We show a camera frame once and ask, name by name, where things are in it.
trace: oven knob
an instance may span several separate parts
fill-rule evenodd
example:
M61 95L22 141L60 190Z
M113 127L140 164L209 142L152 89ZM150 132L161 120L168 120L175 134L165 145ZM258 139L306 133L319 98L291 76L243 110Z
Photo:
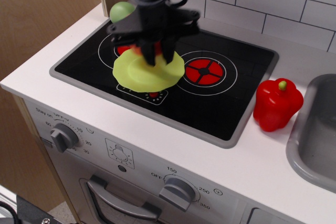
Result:
M56 124L51 130L51 138L59 152L63 153L66 149L71 149L78 143L78 137L69 127L64 124Z
M193 188L178 178L169 178L160 191L159 197L186 212L195 198Z

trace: sink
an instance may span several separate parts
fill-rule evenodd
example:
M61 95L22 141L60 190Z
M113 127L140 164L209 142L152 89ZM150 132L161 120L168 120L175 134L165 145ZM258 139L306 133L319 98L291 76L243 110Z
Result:
M336 193L336 74L309 83L286 154L302 178Z

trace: green ball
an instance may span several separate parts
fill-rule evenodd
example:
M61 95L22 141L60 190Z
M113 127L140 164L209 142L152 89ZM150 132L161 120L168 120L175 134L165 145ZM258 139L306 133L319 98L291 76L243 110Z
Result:
M113 5L110 10L110 19L113 23L116 23L126 18L128 15L134 12L134 10L135 7L132 4L128 2L118 2Z

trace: red bell pepper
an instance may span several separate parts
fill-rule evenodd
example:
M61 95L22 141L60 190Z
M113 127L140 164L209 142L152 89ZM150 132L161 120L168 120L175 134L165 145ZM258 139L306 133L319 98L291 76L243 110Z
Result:
M256 95L253 117L267 132L285 127L303 105L302 94L292 81L285 78L262 82Z

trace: cooktop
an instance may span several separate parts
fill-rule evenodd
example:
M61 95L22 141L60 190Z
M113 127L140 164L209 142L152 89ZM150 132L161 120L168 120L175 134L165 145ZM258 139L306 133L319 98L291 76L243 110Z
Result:
M113 77L113 63L128 47L112 45L109 24L97 28L50 74L219 147L236 145L253 111L255 91L278 61L276 52L201 30L177 43L185 74L175 86L137 93Z

